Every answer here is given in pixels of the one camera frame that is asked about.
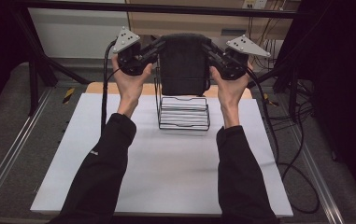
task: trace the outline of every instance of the wire rack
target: wire rack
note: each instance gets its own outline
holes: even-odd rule
[[[163,96],[161,78],[158,75],[154,79],[154,87],[160,129],[196,131],[207,131],[209,129],[210,119],[206,97]]]

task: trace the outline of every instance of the silver metal bracket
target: silver metal bracket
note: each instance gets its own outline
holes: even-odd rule
[[[227,41],[227,46],[239,53],[254,54],[264,57],[270,57],[270,52],[260,48],[257,44],[253,43],[249,38],[244,35],[237,37],[236,39]]]
[[[113,53],[119,53],[124,49],[132,46],[134,43],[138,42],[140,39],[139,35],[132,33],[130,30],[122,26],[120,34],[117,38],[116,44],[113,48]]]

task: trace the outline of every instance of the black sleeve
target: black sleeve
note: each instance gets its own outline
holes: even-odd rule
[[[135,124],[111,115],[104,133],[78,169],[59,216],[51,224],[109,223],[116,208]]]
[[[221,128],[219,204],[222,223],[278,223],[268,201],[262,170],[254,158],[242,126]]]

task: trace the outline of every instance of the black stand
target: black stand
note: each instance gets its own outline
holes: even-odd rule
[[[58,79],[53,73],[53,69],[56,69],[65,75],[73,78],[80,84],[90,84],[91,81],[80,77],[79,75],[69,71],[67,68],[55,62],[53,59],[49,58],[38,39],[34,36],[30,28],[28,27],[25,19],[21,13],[21,7],[10,7],[10,13],[14,21],[19,26],[25,39],[21,42],[23,49],[26,49],[29,60],[29,76],[30,76],[30,91],[31,91],[31,108],[29,111],[29,116],[32,116],[38,107],[38,83],[37,75],[43,79],[46,86],[55,86],[58,83]]]

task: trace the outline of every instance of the person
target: person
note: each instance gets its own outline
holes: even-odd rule
[[[117,56],[113,69],[119,68]],[[80,165],[59,216],[50,224],[108,224],[116,208],[136,126],[130,120],[150,76],[152,64],[137,77],[115,73],[120,92],[117,112],[110,116],[98,143]],[[274,224],[278,220],[270,207],[262,171],[249,148],[238,114],[238,103],[248,85],[245,74],[238,80],[223,80],[215,67],[210,73],[218,84],[218,98],[224,126],[217,133],[220,157],[218,194],[221,223]]]

